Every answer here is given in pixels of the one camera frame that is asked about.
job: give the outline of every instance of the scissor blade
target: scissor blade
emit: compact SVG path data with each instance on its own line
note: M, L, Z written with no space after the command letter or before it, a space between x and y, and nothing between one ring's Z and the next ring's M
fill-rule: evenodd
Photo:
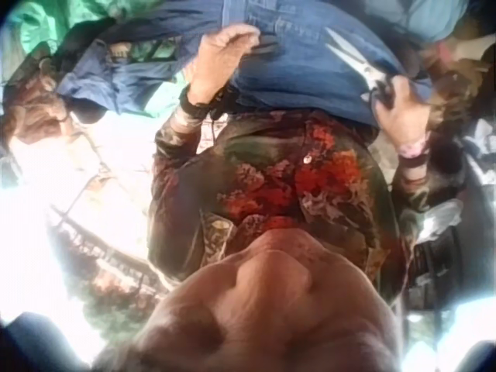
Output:
M367 65L364 62L360 62L353 57L350 57L348 54L344 53L342 50L326 44L326 46L339 58L344 60L347 64L349 64L356 72L362 75L365 79L367 79L365 68Z
M336 42L338 46L341 47L341 49L345 52L348 53L351 57L355 58L356 60L366 63L367 60L363 56L362 53L358 51L356 47L353 46L352 43L350 43L348 40L346 40L344 37L339 35L337 32L332 31L329 27L325 28L325 31L331 36L332 39Z

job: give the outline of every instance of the hand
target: hand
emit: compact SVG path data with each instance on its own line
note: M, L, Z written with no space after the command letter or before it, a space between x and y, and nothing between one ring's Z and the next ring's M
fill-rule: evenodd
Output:
M218 33L204 35L192 74L189 102L193 105L209 103L229 81L241 57L258 45L259 35L257 27L246 24L231 25Z
M421 147L427 140L427 122L430 105L421 103L404 76L392 79L395 98L393 109L387 109L381 102L376 103L377 120L399 154Z

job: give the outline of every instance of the person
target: person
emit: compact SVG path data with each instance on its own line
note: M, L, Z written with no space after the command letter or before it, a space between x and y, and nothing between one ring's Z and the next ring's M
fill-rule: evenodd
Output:
M430 107L401 76L393 108L377 103L400 157L392 193L360 131L319 110L231 115L197 155L212 100L259 36L236 24L201 40L156 136L149 258L172 291L93 370L399 370L390 305L428 208Z

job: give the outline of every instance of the floral shirt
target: floral shirt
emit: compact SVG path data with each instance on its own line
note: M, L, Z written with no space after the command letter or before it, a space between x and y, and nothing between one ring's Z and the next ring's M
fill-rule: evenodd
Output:
M150 262L169 288L269 229L298 227L357 265L384 299L398 295L417 221L398 228L400 209L354 131L314 110L235 115L196 155L200 132L187 120L174 126L179 116L157 133L149 223ZM398 179L402 206L425 208L425 180Z

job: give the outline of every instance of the blue denim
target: blue denim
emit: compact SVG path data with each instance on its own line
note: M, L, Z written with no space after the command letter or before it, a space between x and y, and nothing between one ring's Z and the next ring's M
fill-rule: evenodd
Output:
M358 19L318 0L176 0L105 31L66 75L62 95L87 98L116 112L143 110L139 97L154 84L172 78L198 51L201 36L236 22L275 35L275 55L248 58L232 77L239 103L260 108L317 108L331 115L376 125L370 106L360 98L365 80L326 48L325 28L347 38L372 63L390 74L405 69L385 44ZM110 62L107 46L182 36L171 62ZM412 82L423 98L428 78Z

